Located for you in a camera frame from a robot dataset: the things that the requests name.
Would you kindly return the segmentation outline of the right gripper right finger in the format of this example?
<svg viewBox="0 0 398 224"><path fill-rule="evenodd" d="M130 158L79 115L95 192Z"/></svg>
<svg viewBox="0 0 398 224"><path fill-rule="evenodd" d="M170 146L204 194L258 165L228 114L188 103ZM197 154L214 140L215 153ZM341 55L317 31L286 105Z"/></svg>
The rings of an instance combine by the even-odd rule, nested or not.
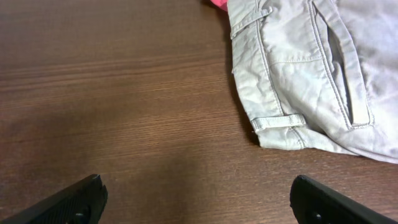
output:
<svg viewBox="0 0 398 224"><path fill-rule="evenodd" d="M306 175L294 179L290 207L299 224L397 224Z"/></svg>

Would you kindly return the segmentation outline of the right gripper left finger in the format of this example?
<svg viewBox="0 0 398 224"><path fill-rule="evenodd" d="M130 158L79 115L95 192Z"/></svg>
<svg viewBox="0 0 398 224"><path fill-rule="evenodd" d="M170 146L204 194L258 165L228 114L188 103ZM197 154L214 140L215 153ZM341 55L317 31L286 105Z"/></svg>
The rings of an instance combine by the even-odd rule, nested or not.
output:
<svg viewBox="0 0 398 224"><path fill-rule="evenodd" d="M97 224L107 200L108 191L101 176L91 174L1 223Z"/></svg>

